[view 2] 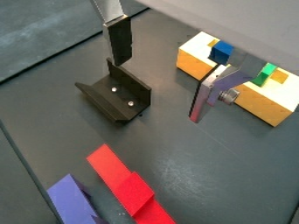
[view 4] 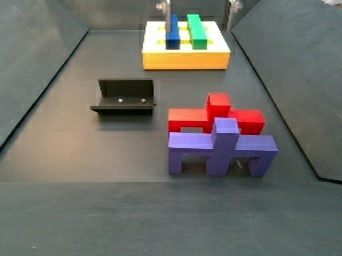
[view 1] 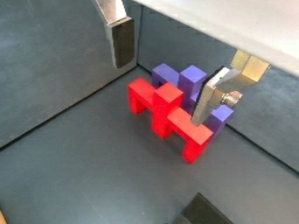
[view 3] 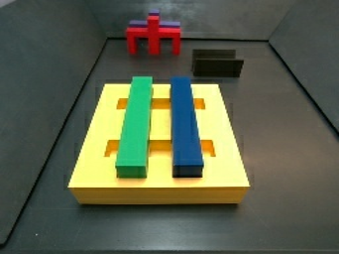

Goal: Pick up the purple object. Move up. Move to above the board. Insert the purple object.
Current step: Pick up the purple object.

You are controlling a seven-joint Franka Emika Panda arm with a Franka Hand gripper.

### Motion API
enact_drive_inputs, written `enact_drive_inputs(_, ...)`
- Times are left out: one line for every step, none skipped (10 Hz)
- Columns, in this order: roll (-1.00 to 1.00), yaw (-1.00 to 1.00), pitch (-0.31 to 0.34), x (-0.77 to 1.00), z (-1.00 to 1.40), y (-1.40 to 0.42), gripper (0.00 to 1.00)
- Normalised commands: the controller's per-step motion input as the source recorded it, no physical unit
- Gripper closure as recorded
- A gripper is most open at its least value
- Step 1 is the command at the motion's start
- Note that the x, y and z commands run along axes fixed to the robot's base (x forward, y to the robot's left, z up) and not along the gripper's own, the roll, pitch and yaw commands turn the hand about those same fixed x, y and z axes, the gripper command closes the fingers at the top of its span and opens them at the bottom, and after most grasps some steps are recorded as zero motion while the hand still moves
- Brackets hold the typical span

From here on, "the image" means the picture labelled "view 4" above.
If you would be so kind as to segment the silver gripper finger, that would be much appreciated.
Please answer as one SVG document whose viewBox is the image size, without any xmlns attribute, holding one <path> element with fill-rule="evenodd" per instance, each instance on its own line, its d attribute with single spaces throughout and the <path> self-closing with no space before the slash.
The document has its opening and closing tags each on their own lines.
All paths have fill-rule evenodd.
<svg viewBox="0 0 342 256">
<path fill-rule="evenodd" d="M 171 31 L 171 0 L 161 0 L 157 4 L 157 9 L 163 12 L 166 16 L 166 31 Z"/>
<path fill-rule="evenodd" d="M 243 3 L 241 0 L 229 0 L 229 3 L 230 3 L 230 9 L 229 9 L 229 18 L 227 18 L 227 30 L 231 30 L 234 15 L 243 8 Z"/>
</svg>

